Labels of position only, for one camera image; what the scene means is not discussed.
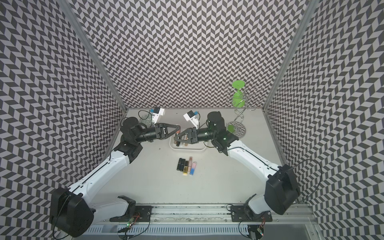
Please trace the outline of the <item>beige matte lipstick tube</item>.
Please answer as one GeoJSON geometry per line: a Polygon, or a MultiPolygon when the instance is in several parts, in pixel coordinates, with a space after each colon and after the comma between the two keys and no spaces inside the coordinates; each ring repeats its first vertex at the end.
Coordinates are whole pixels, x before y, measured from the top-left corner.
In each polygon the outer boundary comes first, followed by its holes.
{"type": "Polygon", "coordinates": [[[185,145],[185,147],[187,147],[188,146],[188,135],[185,135],[184,136],[184,140],[185,140],[185,142],[184,142],[184,145],[185,145]]]}

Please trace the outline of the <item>white plastic storage box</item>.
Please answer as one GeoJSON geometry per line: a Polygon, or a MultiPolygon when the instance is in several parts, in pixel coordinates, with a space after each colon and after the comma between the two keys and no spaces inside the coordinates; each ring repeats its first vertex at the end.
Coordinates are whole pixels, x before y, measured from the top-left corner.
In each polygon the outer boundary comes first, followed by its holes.
{"type": "Polygon", "coordinates": [[[170,146],[171,150],[173,150],[173,151],[188,152],[188,153],[203,152],[207,149],[207,147],[204,145],[203,142],[199,142],[196,144],[188,144],[187,147],[185,147],[185,145],[180,145],[179,147],[177,147],[174,144],[174,138],[170,138],[169,146],[170,146]]]}

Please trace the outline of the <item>pink lip gloss tube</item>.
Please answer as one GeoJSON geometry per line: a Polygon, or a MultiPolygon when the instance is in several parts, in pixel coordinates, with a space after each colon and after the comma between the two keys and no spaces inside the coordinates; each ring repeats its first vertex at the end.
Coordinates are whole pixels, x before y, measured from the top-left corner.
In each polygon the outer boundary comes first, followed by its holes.
{"type": "Polygon", "coordinates": [[[193,157],[190,157],[190,158],[189,158],[189,165],[188,165],[188,173],[191,172],[192,164],[193,164],[193,157]]]}

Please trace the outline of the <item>pink blue gradient lipstick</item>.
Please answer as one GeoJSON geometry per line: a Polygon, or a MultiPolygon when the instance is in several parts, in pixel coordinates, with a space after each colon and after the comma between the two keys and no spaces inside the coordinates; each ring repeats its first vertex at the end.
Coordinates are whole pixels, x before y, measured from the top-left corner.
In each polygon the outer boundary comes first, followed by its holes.
{"type": "Polygon", "coordinates": [[[197,162],[193,162],[193,163],[192,163],[191,170],[190,170],[190,175],[191,175],[191,176],[194,175],[196,166],[197,166],[197,162]]]}

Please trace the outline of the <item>black and gold square lipstick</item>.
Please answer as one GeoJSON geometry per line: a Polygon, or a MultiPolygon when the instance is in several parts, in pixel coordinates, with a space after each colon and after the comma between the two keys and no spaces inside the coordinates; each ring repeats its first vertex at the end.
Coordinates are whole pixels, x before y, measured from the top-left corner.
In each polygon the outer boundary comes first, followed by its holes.
{"type": "Polygon", "coordinates": [[[186,176],[188,174],[189,169],[189,161],[184,162],[183,175],[186,176]]]}

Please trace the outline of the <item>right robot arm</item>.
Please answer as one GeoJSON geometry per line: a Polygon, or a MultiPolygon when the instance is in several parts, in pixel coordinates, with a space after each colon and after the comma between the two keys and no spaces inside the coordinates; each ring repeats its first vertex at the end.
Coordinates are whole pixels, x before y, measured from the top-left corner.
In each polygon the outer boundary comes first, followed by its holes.
{"type": "Polygon", "coordinates": [[[182,131],[174,140],[188,144],[211,142],[219,153],[242,163],[260,179],[265,192],[254,194],[244,204],[249,220],[255,221],[271,211],[283,215],[301,195],[294,168],[272,163],[248,148],[228,130],[220,112],[210,112],[203,124],[200,124],[197,115],[198,112],[193,111],[184,114],[185,120],[191,122],[193,127],[182,131]]]}

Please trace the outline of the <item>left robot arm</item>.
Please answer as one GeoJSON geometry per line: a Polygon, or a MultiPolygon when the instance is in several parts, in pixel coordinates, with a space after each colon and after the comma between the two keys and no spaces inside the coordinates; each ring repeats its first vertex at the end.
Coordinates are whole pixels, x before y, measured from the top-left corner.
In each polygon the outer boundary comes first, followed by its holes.
{"type": "Polygon", "coordinates": [[[104,220],[130,220],[136,212],[136,201],[119,196],[116,201],[95,204],[93,199],[118,172],[131,164],[143,149],[142,142],[165,140],[181,129],[178,125],[154,124],[147,128],[135,117],[125,118],[120,131],[121,142],[89,174],[67,189],[52,192],[50,223],[53,228],[77,238],[88,228],[104,220]]]}

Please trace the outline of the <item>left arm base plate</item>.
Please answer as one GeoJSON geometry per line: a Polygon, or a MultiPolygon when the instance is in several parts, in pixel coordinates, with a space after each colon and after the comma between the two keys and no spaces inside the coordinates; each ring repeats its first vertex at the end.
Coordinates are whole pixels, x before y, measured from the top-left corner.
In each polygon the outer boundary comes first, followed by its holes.
{"type": "Polygon", "coordinates": [[[139,218],[136,220],[136,223],[149,222],[151,220],[152,209],[153,207],[150,205],[136,206],[134,210],[129,207],[122,216],[110,218],[110,222],[128,222],[131,219],[135,220],[137,217],[139,218]]]}

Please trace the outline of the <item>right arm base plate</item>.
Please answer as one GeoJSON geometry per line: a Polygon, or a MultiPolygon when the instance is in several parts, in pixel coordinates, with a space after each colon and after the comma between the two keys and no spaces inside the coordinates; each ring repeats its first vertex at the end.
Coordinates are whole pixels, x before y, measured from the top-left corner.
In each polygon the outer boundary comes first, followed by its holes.
{"type": "Polygon", "coordinates": [[[261,214],[255,214],[249,207],[243,205],[229,205],[229,211],[231,213],[232,222],[272,222],[271,212],[263,212],[261,214]]]}

